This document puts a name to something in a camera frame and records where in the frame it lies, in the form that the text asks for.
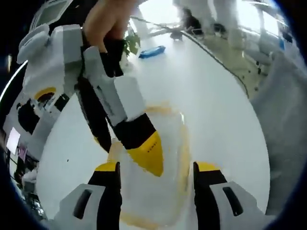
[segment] clear plastic container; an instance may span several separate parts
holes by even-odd
[[[164,172],[156,177],[133,162],[119,142],[109,159],[120,162],[121,221],[144,229],[173,225],[187,199],[189,142],[184,116],[166,107],[146,110],[158,131],[163,148]]]

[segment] white table surface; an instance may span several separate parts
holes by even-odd
[[[192,160],[212,162],[257,200],[265,212],[270,190],[266,143],[254,110],[230,72],[192,41],[174,42],[169,34],[142,41],[142,49],[164,45],[164,54],[149,59],[131,57],[147,105],[168,102],[185,116]],[[67,103],[53,127],[41,158],[36,189],[49,218],[59,202],[81,183],[87,183],[107,153],[94,141],[77,97]],[[196,212],[183,216],[193,220]],[[185,218],[181,218],[180,228]],[[121,229],[133,229],[121,226]]]

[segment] white table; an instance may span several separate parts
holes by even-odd
[[[130,74],[137,78],[147,104],[169,102],[179,109],[189,129],[192,160],[220,166],[265,212],[270,190],[268,152],[244,92],[230,72],[187,38],[174,42],[164,34],[141,43],[142,49],[159,45],[166,46],[162,55],[130,58],[134,65]],[[60,200],[88,182],[95,167],[106,159],[73,96],[53,127],[40,162],[36,188],[47,216],[53,218]],[[189,229],[196,229],[195,215],[193,205],[183,214],[193,220]],[[174,229],[187,229],[184,219]]]

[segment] floor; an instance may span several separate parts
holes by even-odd
[[[257,67],[243,57],[243,50],[233,49],[227,40],[215,35],[205,36],[202,42],[230,72],[242,80],[249,99],[252,99],[257,94],[259,83],[265,76],[259,75]],[[236,80],[243,91],[246,91],[242,82],[237,78]]]

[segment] transparent plastic bag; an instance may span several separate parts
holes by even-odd
[[[120,162],[121,221],[144,229],[173,225],[187,198],[189,142],[184,116],[167,107],[146,110],[163,148],[164,172],[156,177],[133,162],[120,142],[114,142],[109,161]]]

